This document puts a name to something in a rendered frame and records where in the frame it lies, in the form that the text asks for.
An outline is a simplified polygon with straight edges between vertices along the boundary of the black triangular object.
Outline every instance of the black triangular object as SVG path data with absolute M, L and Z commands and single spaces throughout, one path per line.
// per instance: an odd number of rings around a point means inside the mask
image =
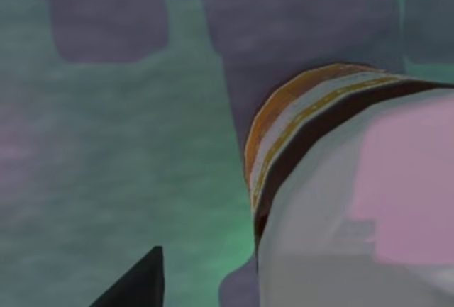
M 164 255 L 154 247 L 90 307 L 163 307 Z

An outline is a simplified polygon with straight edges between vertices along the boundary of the pink object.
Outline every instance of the pink object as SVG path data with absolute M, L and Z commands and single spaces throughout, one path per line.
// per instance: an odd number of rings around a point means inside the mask
M 370 126 L 350 217 L 376 222 L 378 261 L 454 263 L 454 100 L 411 105 Z

